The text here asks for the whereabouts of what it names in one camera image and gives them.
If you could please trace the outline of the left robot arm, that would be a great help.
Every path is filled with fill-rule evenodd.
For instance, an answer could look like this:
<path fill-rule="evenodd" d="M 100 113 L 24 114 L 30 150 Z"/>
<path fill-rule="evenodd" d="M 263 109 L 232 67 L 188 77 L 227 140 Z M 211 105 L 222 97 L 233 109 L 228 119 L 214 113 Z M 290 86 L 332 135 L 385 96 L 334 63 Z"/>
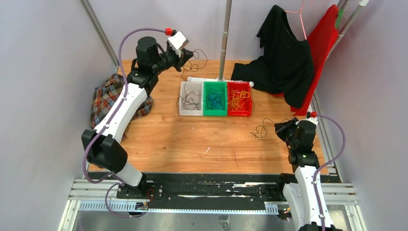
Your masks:
<path fill-rule="evenodd" d="M 141 182 L 143 173 L 128 161 L 128 154 L 120 143 L 137 109 L 157 84 L 159 74 L 172 67 L 180 71 L 193 56 L 185 49 L 188 42 L 181 32 L 167 39 L 165 50 L 153 37 L 138 40 L 137 57 L 118 99 L 94 130 L 85 130 L 82 134 L 85 149 L 83 171 L 87 170 L 87 163 L 94 164 L 129 185 L 128 191 L 134 198 L 141 199 L 147 194 L 147 185 Z"/>

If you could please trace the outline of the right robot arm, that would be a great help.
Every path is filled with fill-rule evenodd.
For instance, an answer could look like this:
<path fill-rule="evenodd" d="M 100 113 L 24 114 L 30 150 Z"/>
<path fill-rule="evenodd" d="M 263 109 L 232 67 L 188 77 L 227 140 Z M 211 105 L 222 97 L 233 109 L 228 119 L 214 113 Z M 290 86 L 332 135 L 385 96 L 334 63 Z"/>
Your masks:
<path fill-rule="evenodd" d="M 323 198 L 320 172 L 322 166 L 313 151 L 318 119 L 293 118 L 276 123 L 275 133 L 288 147 L 293 173 L 282 173 L 275 195 L 287 201 L 297 231 L 336 231 Z"/>

